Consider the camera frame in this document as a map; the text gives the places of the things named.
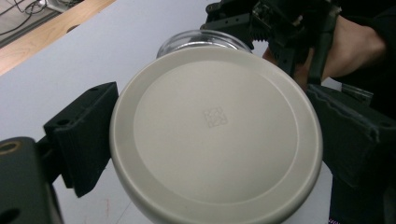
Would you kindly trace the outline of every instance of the white table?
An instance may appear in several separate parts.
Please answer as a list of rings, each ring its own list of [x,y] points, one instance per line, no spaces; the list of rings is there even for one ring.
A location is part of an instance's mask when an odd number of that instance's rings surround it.
[[[117,0],[34,57],[0,76],[0,139],[44,136],[42,126],[85,90],[116,81],[121,91],[155,60],[170,36],[198,29],[215,1]],[[265,43],[255,43],[262,55]],[[112,162],[88,195],[77,199],[54,183],[65,224],[151,223],[131,203]],[[305,204],[285,223],[327,223],[332,175],[324,165]]]

